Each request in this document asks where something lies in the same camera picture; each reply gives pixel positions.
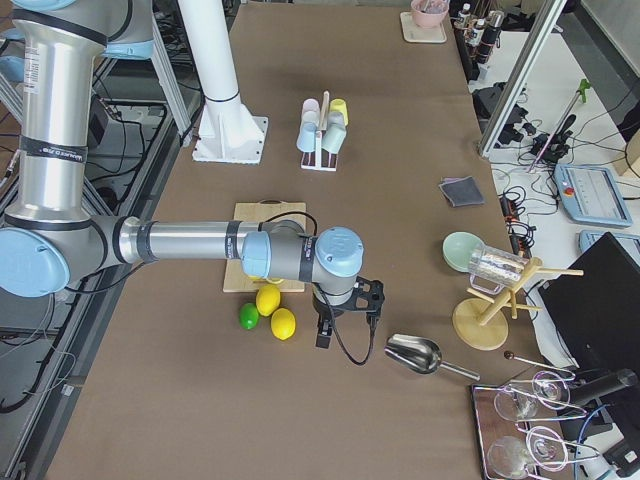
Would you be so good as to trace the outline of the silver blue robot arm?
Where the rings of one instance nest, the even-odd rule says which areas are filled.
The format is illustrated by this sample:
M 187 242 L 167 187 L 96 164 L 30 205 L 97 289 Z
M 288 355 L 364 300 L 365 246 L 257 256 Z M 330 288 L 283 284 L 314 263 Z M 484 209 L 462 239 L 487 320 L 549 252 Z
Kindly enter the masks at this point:
M 348 228 L 307 233 L 293 212 L 259 222 L 142 220 L 131 214 L 140 164 L 100 174 L 123 182 L 108 213 L 84 207 L 94 63 L 167 60 L 151 2 L 17 1 L 12 20 L 25 47 L 18 191 L 1 227 L 5 291 L 37 298 L 115 266 L 224 259 L 254 277 L 311 285 L 320 348 L 337 337 L 338 315 L 364 309 L 364 246 Z

